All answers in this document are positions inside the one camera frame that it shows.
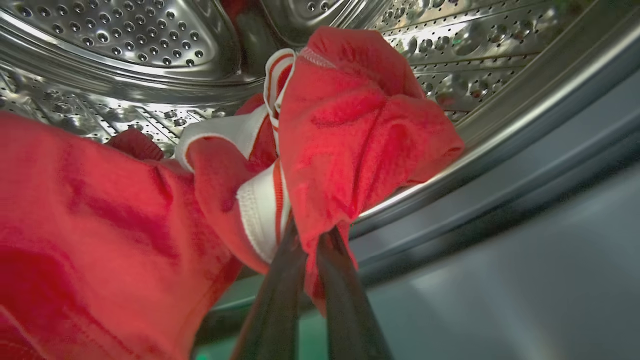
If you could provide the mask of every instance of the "red garment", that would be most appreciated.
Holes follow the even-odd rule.
[[[338,225],[346,240],[359,214],[400,186],[427,181],[464,144],[377,31],[316,31],[296,61],[279,121],[291,208],[309,253],[305,289],[322,307],[318,236]]]
[[[1,357],[187,359],[241,269],[220,240],[244,236],[236,189],[264,167],[213,138],[194,144],[194,176],[0,118]],[[256,156],[273,162],[261,133]]]
[[[252,100],[242,113],[260,105]],[[380,34],[331,28],[298,56],[278,126],[262,123],[247,158],[224,138],[193,142],[193,173],[0,116],[10,139],[0,143],[0,354],[9,359],[186,359],[237,258],[267,270],[236,193],[276,161],[274,131],[310,254],[307,291],[320,306],[317,235],[338,224],[346,237],[360,212],[463,147]]]
[[[157,160],[164,158],[162,150],[138,129],[127,129],[109,139],[107,145],[118,149],[138,160]]]

